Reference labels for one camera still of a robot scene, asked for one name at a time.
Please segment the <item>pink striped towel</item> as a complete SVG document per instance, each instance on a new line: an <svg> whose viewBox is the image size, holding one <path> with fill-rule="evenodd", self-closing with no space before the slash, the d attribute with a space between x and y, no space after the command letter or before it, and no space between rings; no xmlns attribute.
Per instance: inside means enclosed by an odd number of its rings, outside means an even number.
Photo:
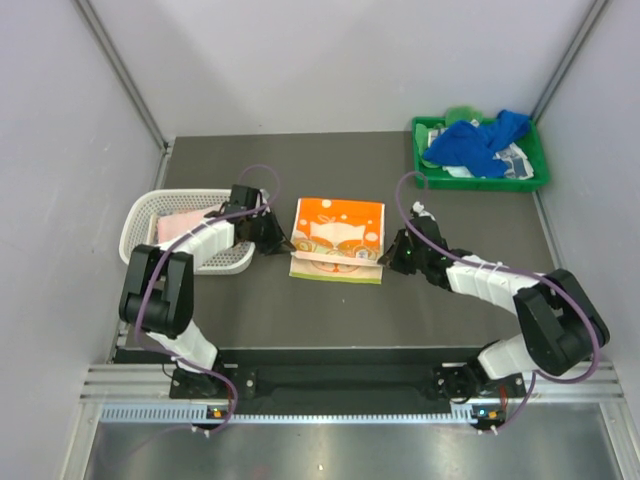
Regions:
<svg viewBox="0 0 640 480"><path fill-rule="evenodd" d="M200 210L185 211L159 217L156 223L157 244L172 241L191 231L212 211L219 211L221 205L214 204Z"/></svg>

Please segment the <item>green cloth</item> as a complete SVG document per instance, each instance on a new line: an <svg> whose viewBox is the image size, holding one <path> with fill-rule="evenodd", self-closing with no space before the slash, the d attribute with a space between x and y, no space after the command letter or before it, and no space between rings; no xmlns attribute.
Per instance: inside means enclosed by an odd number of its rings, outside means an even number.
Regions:
<svg viewBox="0 0 640 480"><path fill-rule="evenodd" d="M469 105L453 106L445 113L445 125L447 127L459 121L480 124L483 120L483 113Z"/></svg>

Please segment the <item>blue white patterned cloth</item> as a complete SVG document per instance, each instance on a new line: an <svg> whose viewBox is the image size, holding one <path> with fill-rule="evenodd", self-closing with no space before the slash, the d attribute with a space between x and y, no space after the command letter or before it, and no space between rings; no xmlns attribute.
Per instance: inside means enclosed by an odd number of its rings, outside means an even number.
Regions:
<svg viewBox="0 0 640 480"><path fill-rule="evenodd" d="M504 178L511 180L529 180L534 177L534 169L527 155L515 143L498 151L494 160L502 161L506 166ZM442 169L454 178L474 178L474 175L464 166L443 166Z"/></svg>

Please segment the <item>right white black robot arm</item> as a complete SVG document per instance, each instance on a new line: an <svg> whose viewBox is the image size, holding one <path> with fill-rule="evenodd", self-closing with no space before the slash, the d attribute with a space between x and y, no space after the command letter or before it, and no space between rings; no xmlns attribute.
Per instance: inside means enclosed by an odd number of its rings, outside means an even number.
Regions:
<svg viewBox="0 0 640 480"><path fill-rule="evenodd" d="M571 272L557 269L543 275L451 249L430 214L407 220L378 263L404 275L421 273L436 287L485 301L517 318L518 335L488 344L463 368L469 388L481 396L516 374L560 384L585 381L596 372L610 340Z"/></svg>

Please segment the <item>orange cream patterned towel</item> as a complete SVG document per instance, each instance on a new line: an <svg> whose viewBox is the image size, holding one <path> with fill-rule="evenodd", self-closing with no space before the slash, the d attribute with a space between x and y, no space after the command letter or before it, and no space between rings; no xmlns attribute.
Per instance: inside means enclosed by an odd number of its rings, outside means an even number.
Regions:
<svg viewBox="0 0 640 480"><path fill-rule="evenodd" d="M385 240L380 202L303 197L291 235L294 278L379 285Z"/></svg>

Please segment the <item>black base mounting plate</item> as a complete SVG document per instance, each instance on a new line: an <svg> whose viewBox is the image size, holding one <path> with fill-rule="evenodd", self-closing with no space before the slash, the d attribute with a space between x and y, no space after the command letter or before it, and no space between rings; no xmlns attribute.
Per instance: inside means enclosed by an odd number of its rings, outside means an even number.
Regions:
<svg viewBox="0 0 640 480"><path fill-rule="evenodd" d="M217 371L235 385L241 400L273 398L277 393L415 393L424 400L464 400L474 397L518 399L524 380L505 380L477 387L460 366L441 364L249 365L228 364Z"/></svg>

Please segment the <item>green plastic bin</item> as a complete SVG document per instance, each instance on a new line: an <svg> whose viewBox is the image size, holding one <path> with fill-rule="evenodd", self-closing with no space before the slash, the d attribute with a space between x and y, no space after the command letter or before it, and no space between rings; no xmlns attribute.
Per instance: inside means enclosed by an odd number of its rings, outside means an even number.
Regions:
<svg viewBox="0 0 640 480"><path fill-rule="evenodd" d="M533 193L550 181L551 175L545 152L537 127L532 120L529 121L530 131L516 141L516 145L527 155L533 167L534 176L531 179L456 178L441 168L426 167L422 162L422 156L419 154L416 127L423 125L427 129L431 129L437 125L444 124L444 122L444 117L429 116L417 116L411 121L413 169L422 174L422 176L415 177L415 183L418 188L423 188L427 185L430 189L435 190Z"/></svg>

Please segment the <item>aluminium frame rail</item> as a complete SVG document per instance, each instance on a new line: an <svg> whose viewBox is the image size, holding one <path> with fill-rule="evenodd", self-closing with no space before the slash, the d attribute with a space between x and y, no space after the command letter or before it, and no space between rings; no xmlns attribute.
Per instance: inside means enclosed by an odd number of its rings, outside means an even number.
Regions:
<svg viewBox="0 0 640 480"><path fill-rule="evenodd" d="M169 398L174 370L173 364L92 365L80 399L90 402L165 400Z"/></svg>

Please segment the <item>white perforated plastic basket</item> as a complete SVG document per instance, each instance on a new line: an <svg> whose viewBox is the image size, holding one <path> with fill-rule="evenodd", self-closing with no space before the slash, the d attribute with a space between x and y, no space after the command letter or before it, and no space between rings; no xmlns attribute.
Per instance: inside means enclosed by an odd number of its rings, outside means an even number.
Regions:
<svg viewBox="0 0 640 480"><path fill-rule="evenodd" d="M158 242L157 224L161 217L203 210L218 210L227 201L230 189L161 189L141 196L131 207L119 242L119 255L125 264L139 244ZM212 256L202 263L197 275L235 275L246 270L253 258L253 243L242 243Z"/></svg>

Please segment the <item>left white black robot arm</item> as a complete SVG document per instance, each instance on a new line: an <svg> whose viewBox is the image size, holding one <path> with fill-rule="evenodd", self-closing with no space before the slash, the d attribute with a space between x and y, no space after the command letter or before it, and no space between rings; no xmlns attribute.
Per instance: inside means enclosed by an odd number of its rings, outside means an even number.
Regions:
<svg viewBox="0 0 640 480"><path fill-rule="evenodd" d="M211 257L251 243L264 256L291 254L268 197L262 190L234 185L230 198L196 223L158 245L140 244L131 254L119 302L119 317L159 346L153 352L170 356L190 385L211 398L224 389L237 391L220 362L219 350L194 320L196 271Z"/></svg>

